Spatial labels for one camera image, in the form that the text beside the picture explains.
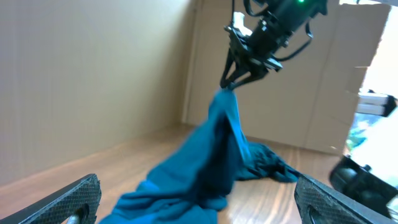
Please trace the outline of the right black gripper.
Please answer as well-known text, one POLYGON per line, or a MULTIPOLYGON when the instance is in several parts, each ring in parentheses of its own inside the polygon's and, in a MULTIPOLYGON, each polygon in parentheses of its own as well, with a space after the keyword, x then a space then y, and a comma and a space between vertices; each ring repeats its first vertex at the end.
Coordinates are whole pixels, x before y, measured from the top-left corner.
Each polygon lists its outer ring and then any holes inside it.
POLYGON ((287 45, 291 31, 279 22, 261 19, 249 37, 243 36, 233 24, 224 29, 229 35, 229 49, 220 80, 222 89, 234 90, 263 79, 269 70, 278 72, 283 68, 281 59, 274 54, 287 45), (248 77, 238 80, 246 73, 248 77))

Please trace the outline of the blue polo shirt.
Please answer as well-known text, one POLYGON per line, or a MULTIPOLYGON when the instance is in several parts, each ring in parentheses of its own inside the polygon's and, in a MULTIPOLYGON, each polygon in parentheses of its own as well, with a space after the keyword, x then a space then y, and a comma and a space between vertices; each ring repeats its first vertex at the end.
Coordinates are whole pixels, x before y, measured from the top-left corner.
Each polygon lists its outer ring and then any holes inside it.
POLYGON ((271 178, 294 183, 300 172, 241 129, 236 95, 220 90, 208 119, 155 166, 133 192, 123 194, 102 224, 217 223, 237 180, 271 178))

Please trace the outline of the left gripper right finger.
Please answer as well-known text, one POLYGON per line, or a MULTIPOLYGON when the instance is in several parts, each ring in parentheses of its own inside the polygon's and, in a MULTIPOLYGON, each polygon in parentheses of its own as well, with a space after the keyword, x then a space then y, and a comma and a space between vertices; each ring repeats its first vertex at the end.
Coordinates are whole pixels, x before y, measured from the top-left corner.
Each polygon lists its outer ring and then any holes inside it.
POLYGON ((396 224, 309 175, 298 178, 294 199, 302 224, 396 224))

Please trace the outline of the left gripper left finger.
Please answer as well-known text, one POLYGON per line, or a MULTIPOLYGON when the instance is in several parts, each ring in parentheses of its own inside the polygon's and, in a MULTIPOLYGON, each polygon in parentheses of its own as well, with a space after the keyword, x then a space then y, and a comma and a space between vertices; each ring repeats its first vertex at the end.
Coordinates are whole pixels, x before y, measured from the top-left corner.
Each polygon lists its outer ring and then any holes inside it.
POLYGON ((88 174, 45 198, 19 210, 1 223, 95 223, 101 187, 96 174, 88 174))

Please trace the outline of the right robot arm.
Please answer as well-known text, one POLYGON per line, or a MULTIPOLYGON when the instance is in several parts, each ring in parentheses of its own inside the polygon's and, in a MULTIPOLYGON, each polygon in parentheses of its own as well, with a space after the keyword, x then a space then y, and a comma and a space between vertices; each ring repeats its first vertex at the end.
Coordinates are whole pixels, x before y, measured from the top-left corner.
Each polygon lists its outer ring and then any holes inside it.
POLYGON ((310 20, 327 15, 327 0, 256 1, 263 10, 254 12, 250 0, 244 0, 246 14, 258 17, 254 30, 244 26, 245 14, 232 10, 231 21, 224 29, 229 33, 229 49, 220 87, 233 90, 264 78, 269 70, 278 72, 282 62, 290 60, 313 40, 310 20), (282 58, 274 54, 286 48, 294 32, 305 26, 308 40, 296 51, 282 58))

